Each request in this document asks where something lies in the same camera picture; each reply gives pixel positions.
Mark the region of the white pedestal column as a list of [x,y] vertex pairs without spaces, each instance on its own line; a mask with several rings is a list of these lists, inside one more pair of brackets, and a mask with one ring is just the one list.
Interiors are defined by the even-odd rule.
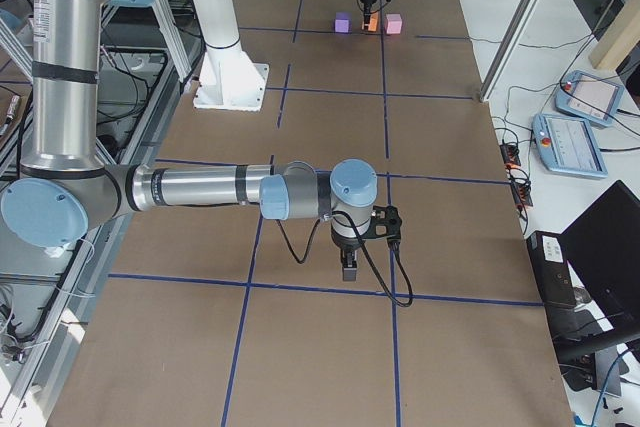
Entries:
[[193,0],[206,52],[194,106],[200,109],[258,111],[269,66],[244,52],[233,0]]

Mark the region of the pink block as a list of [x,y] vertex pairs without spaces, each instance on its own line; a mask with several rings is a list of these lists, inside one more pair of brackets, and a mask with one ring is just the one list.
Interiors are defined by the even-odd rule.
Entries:
[[385,15],[384,30],[387,35],[399,35],[402,32],[403,19],[400,14],[388,13]]

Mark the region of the black computer box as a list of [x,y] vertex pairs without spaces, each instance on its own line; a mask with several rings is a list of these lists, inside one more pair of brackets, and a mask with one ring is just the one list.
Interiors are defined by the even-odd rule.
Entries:
[[576,307],[568,263],[555,233],[534,231],[527,239],[527,249],[537,288],[547,306]]

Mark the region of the upper teach pendant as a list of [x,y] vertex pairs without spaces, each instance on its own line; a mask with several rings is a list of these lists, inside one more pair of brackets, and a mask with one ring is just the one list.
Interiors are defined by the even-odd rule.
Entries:
[[622,100],[623,87],[581,70],[570,72],[555,96],[558,111],[577,116],[597,127],[610,127]]

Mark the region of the brown paper table cover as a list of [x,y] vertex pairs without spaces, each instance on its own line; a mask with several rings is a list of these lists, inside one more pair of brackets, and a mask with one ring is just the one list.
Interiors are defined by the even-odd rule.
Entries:
[[[337,35],[355,0],[234,0],[242,44],[271,67],[257,113],[184,97],[163,167],[361,158],[403,220],[396,291],[540,302],[459,0],[393,0],[385,36]],[[381,292],[342,280],[328,225],[254,207],[135,215],[111,273]],[[387,297],[108,278],[53,426],[395,426]],[[568,426],[543,307],[414,300],[398,307],[402,426]]]

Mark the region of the lower teach pendant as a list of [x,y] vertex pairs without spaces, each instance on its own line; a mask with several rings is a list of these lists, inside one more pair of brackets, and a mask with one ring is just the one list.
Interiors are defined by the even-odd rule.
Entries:
[[586,119],[536,114],[532,131],[539,156],[551,172],[604,179],[608,171]]

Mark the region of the blue tape line lengthwise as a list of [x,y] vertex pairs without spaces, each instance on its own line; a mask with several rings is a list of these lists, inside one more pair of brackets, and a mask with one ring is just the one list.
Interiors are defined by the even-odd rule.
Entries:
[[[387,82],[386,82],[386,57],[385,57],[385,29],[384,29],[384,0],[380,0],[379,11],[379,37],[381,46],[381,78],[382,78],[382,94],[383,94],[383,122],[384,122],[384,146],[385,159],[390,159],[389,144],[389,122],[388,122],[388,106],[387,106]],[[387,187],[387,201],[391,204],[391,178],[388,170],[384,176]],[[391,293],[396,295],[396,287],[398,276],[396,274],[396,262],[394,253],[389,254],[390,265],[390,281]],[[392,323],[392,346],[393,346],[393,373],[394,373],[394,405],[395,405],[395,426],[402,426],[402,408],[401,408],[401,385],[400,385],[400,358],[399,358],[399,337],[398,337],[398,306],[392,301],[391,306],[391,323]]]

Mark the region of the wooden beam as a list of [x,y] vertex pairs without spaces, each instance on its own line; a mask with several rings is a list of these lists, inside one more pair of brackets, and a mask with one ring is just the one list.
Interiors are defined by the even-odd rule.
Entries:
[[639,0],[625,0],[624,6],[589,54],[597,70],[615,70],[639,42]]

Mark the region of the aluminium frame post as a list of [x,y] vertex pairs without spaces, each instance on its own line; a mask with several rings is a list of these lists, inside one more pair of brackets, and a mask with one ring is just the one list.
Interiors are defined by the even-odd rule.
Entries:
[[479,99],[490,99],[540,0],[520,0],[482,83]]

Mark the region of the purple block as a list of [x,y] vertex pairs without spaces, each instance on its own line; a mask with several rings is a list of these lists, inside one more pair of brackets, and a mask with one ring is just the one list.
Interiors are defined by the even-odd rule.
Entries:
[[348,34],[351,31],[351,16],[347,12],[337,12],[334,18],[334,31]]

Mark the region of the teach pendant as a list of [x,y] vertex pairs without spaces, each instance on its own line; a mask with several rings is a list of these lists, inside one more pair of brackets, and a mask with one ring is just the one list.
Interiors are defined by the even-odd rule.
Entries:
[[622,100],[623,87],[581,70],[570,72],[555,96],[558,111],[577,116],[597,127],[610,127]]
[[586,119],[536,114],[532,131],[539,156],[551,172],[604,179],[608,171]]

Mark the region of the orange block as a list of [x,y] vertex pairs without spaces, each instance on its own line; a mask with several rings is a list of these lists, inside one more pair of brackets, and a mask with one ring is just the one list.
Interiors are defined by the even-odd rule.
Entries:
[[379,16],[372,14],[368,20],[364,20],[362,23],[362,31],[368,33],[376,33],[379,28]]

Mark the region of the black monitor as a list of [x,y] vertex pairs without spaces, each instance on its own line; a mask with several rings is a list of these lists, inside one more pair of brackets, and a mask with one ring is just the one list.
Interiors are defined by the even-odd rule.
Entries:
[[567,362],[623,343],[639,344],[639,199],[615,181],[560,235],[562,253],[613,328],[556,345]]

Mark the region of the orange black power strip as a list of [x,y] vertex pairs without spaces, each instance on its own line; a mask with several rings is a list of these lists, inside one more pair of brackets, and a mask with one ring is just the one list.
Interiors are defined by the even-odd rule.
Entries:
[[516,208],[522,211],[525,208],[532,207],[531,180],[529,174],[521,165],[517,144],[515,142],[502,142],[500,144],[500,152]]

